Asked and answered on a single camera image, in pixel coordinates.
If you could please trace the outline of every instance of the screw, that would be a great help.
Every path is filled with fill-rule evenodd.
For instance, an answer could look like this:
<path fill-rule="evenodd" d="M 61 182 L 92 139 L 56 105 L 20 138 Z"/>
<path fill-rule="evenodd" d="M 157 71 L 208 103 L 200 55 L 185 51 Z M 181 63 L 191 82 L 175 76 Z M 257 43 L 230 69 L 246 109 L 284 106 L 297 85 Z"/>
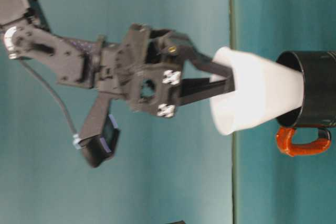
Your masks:
<path fill-rule="evenodd" d="M 177 47 L 176 46 L 168 48 L 168 52 L 170 52 L 171 54 L 175 53 L 176 51 L 177 51 Z"/>

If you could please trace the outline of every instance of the mug handle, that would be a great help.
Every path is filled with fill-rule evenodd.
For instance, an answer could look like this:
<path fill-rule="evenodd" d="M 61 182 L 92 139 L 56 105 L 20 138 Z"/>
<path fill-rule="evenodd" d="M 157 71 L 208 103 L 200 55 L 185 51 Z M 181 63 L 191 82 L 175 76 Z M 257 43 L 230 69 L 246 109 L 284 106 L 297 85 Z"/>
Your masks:
<path fill-rule="evenodd" d="M 331 145 L 331 133 L 326 128 L 319 128 L 318 138 L 309 144 L 292 144 L 296 128 L 280 127 L 277 133 L 279 150 L 291 157 L 316 155 L 325 152 Z"/>

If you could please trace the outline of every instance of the black plastic part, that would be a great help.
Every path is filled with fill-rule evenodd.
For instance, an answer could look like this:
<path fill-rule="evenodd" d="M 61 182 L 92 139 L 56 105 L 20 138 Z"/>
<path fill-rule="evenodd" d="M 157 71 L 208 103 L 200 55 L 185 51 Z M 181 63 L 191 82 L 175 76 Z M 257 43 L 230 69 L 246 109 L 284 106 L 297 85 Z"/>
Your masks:
<path fill-rule="evenodd" d="M 116 152 L 120 130 L 114 129 L 109 120 L 107 120 L 106 127 L 110 128 L 112 131 L 109 138 L 103 137 L 103 135 L 94 136 L 87 139 L 88 144 L 81 149 L 86 161 L 93 168 L 96 168 L 102 162 L 113 158 Z"/>
<path fill-rule="evenodd" d="M 277 118 L 285 127 L 336 126 L 336 52 L 288 51 L 278 63 L 301 71 L 304 79 L 302 107 Z"/>
<path fill-rule="evenodd" d="M 232 78 L 216 82 L 210 82 L 209 78 L 183 79 L 179 105 L 187 105 L 216 95 L 232 92 L 235 90 L 232 83 Z"/>

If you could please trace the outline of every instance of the teal backdrop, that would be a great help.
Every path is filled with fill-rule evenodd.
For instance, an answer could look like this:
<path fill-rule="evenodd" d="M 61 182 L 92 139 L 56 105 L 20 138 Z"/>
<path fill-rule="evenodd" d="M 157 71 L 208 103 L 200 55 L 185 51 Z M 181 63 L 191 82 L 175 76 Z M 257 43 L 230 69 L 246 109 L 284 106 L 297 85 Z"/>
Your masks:
<path fill-rule="evenodd" d="M 40 0 L 55 34 L 120 41 L 131 23 L 188 33 L 213 55 L 229 45 L 229 0 Z M 80 129 L 95 90 L 54 85 Z M 187 66 L 188 77 L 199 77 Z M 72 146 L 50 95 L 21 66 L 0 57 L 0 222 L 232 223 L 231 137 L 220 136 L 208 101 L 163 120 L 112 104 L 122 135 L 116 157 L 97 169 Z"/>
<path fill-rule="evenodd" d="M 236 48 L 276 60 L 285 50 L 335 50 L 336 0 L 234 0 Z M 281 155 L 275 120 L 236 134 L 236 223 L 335 223 L 336 147 Z M 299 130 L 308 143 L 316 130 Z"/>

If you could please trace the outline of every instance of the teal wall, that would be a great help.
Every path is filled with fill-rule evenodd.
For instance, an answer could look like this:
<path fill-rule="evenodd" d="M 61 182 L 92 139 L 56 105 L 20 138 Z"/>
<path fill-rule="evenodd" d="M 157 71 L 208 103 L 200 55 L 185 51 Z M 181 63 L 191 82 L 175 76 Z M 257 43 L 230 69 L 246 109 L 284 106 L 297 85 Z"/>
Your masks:
<path fill-rule="evenodd" d="M 40 0 L 53 32 L 120 41 L 129 25 L 147 23 L 189 33 L 213 55 L 228 45 L 228 0 Z M 59 92 L 76 126 L 95 90 L 54 85 L 55 76 L 30 61 Z M 196 77 L 188 66 L 187 74 Z M 50 95 L 16 62 L 0 57 L 0 222 L 231 223 L 231 141 L 216 132 L 208 102 L 160 120 L 112 105 L 122 135 L 115 159 L 89 168 Z"/>
<path fill-rule="evenodd" d="M 234 0 L 236 47 L 272 60 L 284 50 L 335 50 L 335 4 Z M 273 120 L 236 134 L 236 222 L 335 223 L 335 145 L 318 156 L 291 158 L 277 150 L 277 130 Z M 295 141 L 316 136 L 316 130 L 299 130 Z"/>

